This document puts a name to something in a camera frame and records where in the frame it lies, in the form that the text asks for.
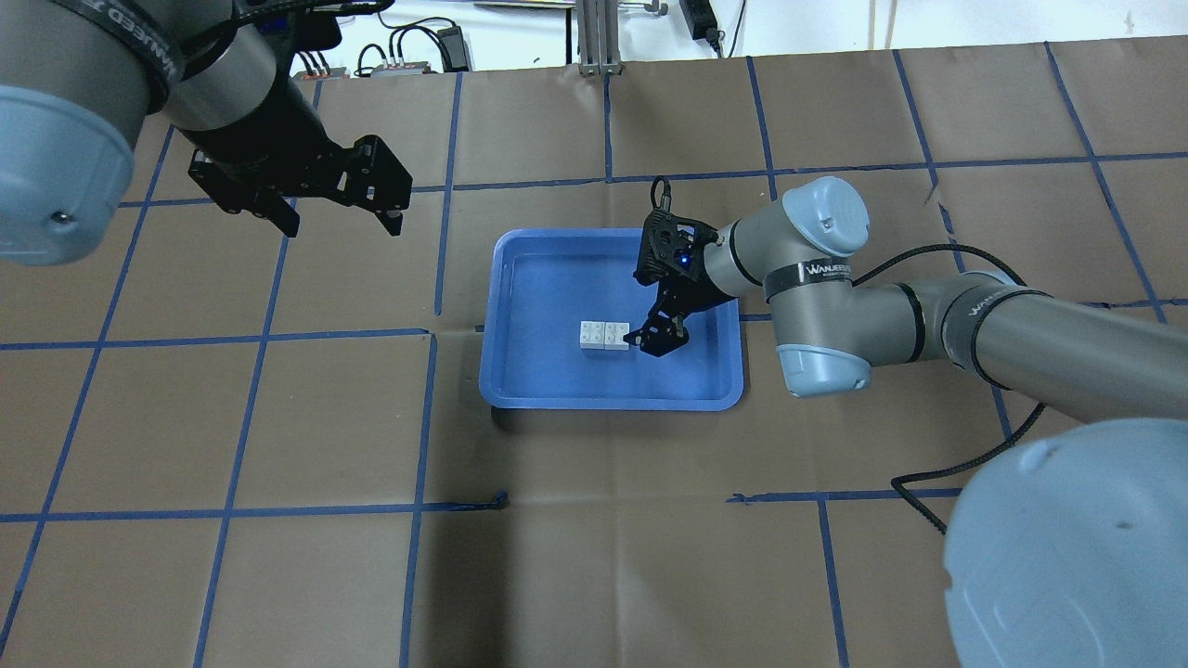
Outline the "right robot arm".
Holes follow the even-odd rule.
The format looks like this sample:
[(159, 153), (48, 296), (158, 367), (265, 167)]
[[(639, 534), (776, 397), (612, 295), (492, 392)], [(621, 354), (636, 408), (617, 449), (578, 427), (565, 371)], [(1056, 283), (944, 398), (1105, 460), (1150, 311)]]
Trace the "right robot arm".
[[(994, 272), (871, 286), (854, 187), (822, 177), (718, 229), (671, 212), (658, 176), (636, 281), (656, 304), (631, 345), (662, 357), (691, 314), (762, 290), (786, 390), (865, 389), (874, 368), (944, 359), (1035, 402), (967, 466), (892, 489), (944, 536), (963, 667), (1183, 667), (1184, 330), (1055, 300)], [(950, 519), (908, 483), (972, 470)]]

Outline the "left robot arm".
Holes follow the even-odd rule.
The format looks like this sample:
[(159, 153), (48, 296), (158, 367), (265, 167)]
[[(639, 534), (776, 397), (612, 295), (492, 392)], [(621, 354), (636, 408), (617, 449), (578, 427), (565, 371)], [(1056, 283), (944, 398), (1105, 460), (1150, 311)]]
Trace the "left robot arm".
[(322, 1), (5, 1), (4, 261), (81, 261), (105, 240), (148, 116), (192, 144), (187, 169), (222, 212), (284, 237), (293, 198), (373, 214), (398, 237), (413, 179), (378, 136), (331, 140), (264, 24)]

